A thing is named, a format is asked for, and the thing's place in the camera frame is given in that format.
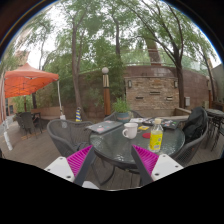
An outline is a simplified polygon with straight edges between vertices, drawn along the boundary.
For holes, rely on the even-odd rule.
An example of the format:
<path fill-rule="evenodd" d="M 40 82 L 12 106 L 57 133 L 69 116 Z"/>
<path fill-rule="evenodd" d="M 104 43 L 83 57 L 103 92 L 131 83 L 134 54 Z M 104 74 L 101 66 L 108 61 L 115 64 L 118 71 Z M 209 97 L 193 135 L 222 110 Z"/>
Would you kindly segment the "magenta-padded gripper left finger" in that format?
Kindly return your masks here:
<path fill-rule="evenodd" d="M 93 183 L 86 181 L 89 166 L 95 159 L 93 146 L 90 145 L 69 157 L 58 157 L 45 168 L 56 176 L 68 180 L 79 186 L 93 186 Z"/>

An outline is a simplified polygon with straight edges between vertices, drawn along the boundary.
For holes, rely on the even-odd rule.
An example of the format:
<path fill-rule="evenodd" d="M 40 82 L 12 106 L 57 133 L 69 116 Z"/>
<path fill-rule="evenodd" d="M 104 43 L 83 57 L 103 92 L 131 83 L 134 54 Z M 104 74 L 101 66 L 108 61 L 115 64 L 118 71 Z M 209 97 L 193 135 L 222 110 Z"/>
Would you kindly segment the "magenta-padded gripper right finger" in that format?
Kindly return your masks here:
<path fill-rule="evenodd" d="M 143 186 L 182 169 L 182 166 L 167 154 L 157 155 L 137 145 L 132 146 L 131 154 Z"/>

